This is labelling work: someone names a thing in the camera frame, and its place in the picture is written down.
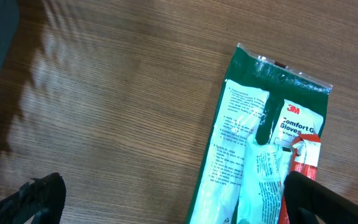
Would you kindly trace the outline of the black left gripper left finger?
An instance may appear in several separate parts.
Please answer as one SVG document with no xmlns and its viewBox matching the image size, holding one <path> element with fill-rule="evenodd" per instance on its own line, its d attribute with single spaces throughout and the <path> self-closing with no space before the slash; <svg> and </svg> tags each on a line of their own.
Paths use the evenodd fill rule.
<svg viewBox="0 0 358 224">
<path fill-rule="evenodd" d="M 66 199 L 63 177 L 51 173 L 25 183 L 19 191 L 0 200 L 0 224 L 25 223 L 59 224 Z"/>
</svg>

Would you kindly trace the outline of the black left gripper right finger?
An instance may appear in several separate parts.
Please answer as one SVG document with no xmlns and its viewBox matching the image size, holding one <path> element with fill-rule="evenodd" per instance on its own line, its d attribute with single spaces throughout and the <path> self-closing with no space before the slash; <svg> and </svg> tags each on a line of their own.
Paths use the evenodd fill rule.
<svg viewBox="0 0 358 224">
<path fill-rule="evenodd" d="M 307 176 L 291 171 L 284 186 L 290 224 L 358 224 L 358 205 Z"/>
</svg>

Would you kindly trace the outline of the red white small packet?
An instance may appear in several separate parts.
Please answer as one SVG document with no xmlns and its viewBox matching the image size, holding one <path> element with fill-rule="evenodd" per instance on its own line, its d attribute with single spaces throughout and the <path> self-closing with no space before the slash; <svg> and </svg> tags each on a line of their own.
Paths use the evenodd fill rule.
<svg viewBox="0 0 358 224">
<path fill-rule="evenodd" d="M 284 164 L 280 167 L 283 171 L 283 193 L 278 224 L 289 224 L 288 205 L 286 205 L 287 200 L 284 194 L 288 188 L 285 186 L 285 179 L 291 171 L 297 171 L 312 180 L 316 180 L 321 140 L 317 134 L 299 134 L 291 143 L 284 143 L 283 148 L 289 149 L 290 152 L 287 154 Z"/>
</svg>

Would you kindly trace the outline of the teal white small packet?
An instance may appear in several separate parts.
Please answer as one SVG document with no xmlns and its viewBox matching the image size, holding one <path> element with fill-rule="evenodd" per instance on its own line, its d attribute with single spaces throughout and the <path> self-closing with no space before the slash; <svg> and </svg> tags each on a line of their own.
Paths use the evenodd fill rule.
<svg viewBox="0 0 358 224">
<path fill-rule="evenodd" d="M 277 144 L 247 138 L 244 169 L 237 208 L 238 224 L 277 224 L 282 206 L 283 182 L 292 153 Z"/>
</svg>

